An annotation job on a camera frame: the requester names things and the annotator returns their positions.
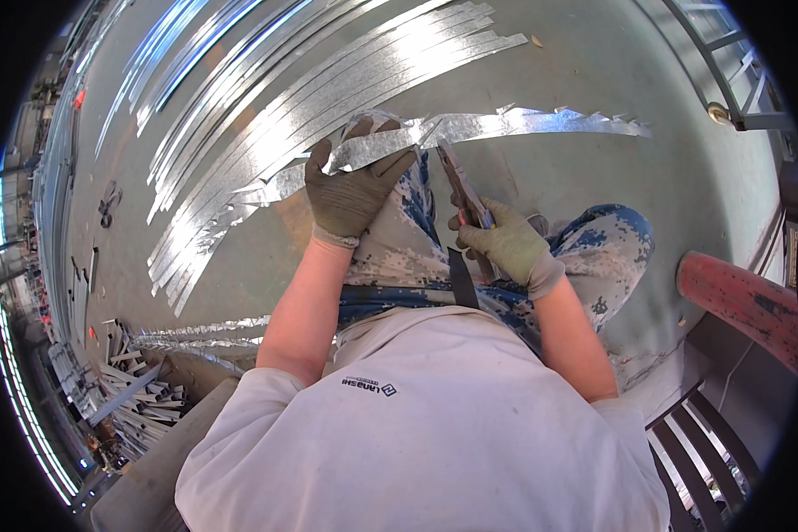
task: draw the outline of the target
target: camouflage pants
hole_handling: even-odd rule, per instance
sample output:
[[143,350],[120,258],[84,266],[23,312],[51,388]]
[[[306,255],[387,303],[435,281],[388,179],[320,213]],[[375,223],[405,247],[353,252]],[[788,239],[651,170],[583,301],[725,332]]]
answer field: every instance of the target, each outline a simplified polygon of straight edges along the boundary
[[[372,110],[372,131],[393,115]],[[399,179],[384,207],[361,237],[340,296],[340,329],[395,306],[453,305],[449,262],[435,232],[435,204],[429,187],[427,153]],[[585,314],[596,330],[629,299],[653,253],[653,229],[635,210],[608,204],[588,208],[579,218],[554,224],[546,235],[553,256],[564,262]],[[473,275],[475,263],[468,261]],[[536,354],[540,332],[532,301],[515,282],[481,286],[482,311],[499,318]]]

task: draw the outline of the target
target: black strap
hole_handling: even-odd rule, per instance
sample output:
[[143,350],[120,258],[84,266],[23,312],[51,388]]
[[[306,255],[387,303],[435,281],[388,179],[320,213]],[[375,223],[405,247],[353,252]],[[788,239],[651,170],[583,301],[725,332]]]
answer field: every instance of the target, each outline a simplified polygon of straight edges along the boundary
[[469,277],[464,256],[458,250],[452,248],[447,248],[447,250],[449,251],[449,279],[453,285],[455,303],[469,308],[479,308],[476,288],[473,287],[473,279]]

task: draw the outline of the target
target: red metal pole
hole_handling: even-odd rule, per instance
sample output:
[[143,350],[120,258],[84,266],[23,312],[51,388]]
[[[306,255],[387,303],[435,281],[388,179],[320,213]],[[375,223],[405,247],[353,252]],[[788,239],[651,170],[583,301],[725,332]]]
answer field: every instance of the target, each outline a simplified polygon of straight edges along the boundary
[[677,291],[748,335],[798,374],[795,292],[697,251],[682,256]]

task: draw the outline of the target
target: metal railing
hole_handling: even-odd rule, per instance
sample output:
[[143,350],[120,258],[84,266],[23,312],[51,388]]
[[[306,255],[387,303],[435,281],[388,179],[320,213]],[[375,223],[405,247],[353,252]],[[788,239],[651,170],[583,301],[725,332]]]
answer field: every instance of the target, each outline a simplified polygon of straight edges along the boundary
[[[659,441],[660,452],[663,451],[670,460],[673,474],[683,484],[686,494],[685,497],[681,495],[679,484],[675,484],[672,473],[651,444],[656,469],[668,492],[670,524],[674,532],[724,530],[728,520],[742,510],[745,497],[750,495],[751,488],[760,480],[759,467],[745,444],[700,393],[702,384],[703,381],[689,390],[646,429]],[[672,430],[671,424],[678,430]],[[719,452],[706,431],[711,432],[724,446],[727,458]],[[706,478],[692,459],[692,453],[699,457],[699,462],[708,470]]]
[[[768,73],[762,62],[756,56],[753,45],[740,61],[739,67],[729,76],[725,76],[722,68],[718,65],[714,52],[726,48],[735,43],[748,38],[747,34],[739,28],[733,17],[729,14],[723,4],[678,4],[674,0],[662,0],[668,7],[671,14],[677,19],[688,36],[692,39],[694,47],[698,49],[710,73],[718,84],[718,89],[724,98],[725,104],[712,101],[706,105],[706,112],[718,123],[733,125],[738,131],[751,129],[780,129],[793,130],[795,126],[791,116],[787,112],[751,112],[754,105],[760,101],[763,91],[775,94],[775,87],[768,79]],[[700,31],[692,22],[690,14],[697,11],[714,12],[727,27],[727,33],[723,37],[706,42]],[[752,84],[750,92],[745,98],[745,102],[740,106],[734,93],[734,85],[741,80],[745,73],[750,70],[753,72],[756,83]]]

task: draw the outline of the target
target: printed logo on shirt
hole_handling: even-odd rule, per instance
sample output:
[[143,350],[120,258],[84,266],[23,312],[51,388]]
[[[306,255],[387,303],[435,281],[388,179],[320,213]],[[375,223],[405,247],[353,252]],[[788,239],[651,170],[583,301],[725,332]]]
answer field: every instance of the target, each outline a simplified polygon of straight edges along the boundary
[[361,388],[362,390],[366,391],[372,391],[373,393],[383,393],[388,398],[396,393],[396,389],[393,388],[392,384],[385,384],[383,387],[379,387],[379,382],[377,380],[364,379],[363,377],[346,376],[341,381],[341,384],[345,384],[346,386],[353,388]]

